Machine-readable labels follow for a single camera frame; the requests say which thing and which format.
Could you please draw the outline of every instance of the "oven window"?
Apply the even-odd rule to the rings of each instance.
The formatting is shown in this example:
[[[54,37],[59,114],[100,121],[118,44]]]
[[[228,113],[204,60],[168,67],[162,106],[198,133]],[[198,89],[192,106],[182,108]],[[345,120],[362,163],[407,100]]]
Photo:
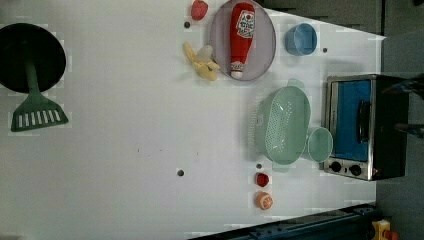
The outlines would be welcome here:
[[[371,101],[369,80],[338,82],[335,156],[354,161],[368,160],[368,142],[358,140],[358,114],[361,101]]]

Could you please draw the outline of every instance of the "yellow object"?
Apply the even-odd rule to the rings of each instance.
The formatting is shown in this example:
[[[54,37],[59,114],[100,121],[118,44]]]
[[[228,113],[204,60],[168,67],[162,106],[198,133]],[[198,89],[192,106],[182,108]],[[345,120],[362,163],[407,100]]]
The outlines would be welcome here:
[[[383,232],[390,230],[390,222],[386,220],[381,220],[378,222],[372,222],[372,225],[375,229],[375,236],[372,240],[388,240],[383,236]]]
[[[218,64],[213,62],[211,59],[209,59],[207,62],[197,59],[196,54],[188,42],[184,43],[184,52],[188,60],[190,60],[191,65],[201,78],[207,79],[209,81],[215,81],[217,79],[215,71],[221,69]]]

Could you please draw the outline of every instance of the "toaster oven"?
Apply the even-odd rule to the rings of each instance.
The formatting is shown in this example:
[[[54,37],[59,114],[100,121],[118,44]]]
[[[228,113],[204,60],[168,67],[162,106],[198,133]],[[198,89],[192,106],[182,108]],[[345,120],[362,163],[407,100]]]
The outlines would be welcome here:
[[[334,148],[324,171],[363,180],[405,175],[409,96],[384,90],[404,79],[382,75],[328,78],[325,126]]]

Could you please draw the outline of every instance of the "ketchup bottle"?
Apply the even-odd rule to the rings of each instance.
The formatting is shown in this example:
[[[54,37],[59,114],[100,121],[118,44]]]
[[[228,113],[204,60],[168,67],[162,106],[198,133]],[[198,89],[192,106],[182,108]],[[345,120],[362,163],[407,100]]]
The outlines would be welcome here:
[[[255,32],[255,8],[247,2],[233,8],[230,27],[231,77],[240,79]]]

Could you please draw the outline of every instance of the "red cap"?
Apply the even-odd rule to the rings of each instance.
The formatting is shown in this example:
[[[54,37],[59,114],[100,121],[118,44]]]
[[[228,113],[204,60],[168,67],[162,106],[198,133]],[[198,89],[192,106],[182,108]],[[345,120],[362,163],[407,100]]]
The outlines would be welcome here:
[[[388,240],[399,240],[399,234],[390,230],[384,231],[383,236]]]

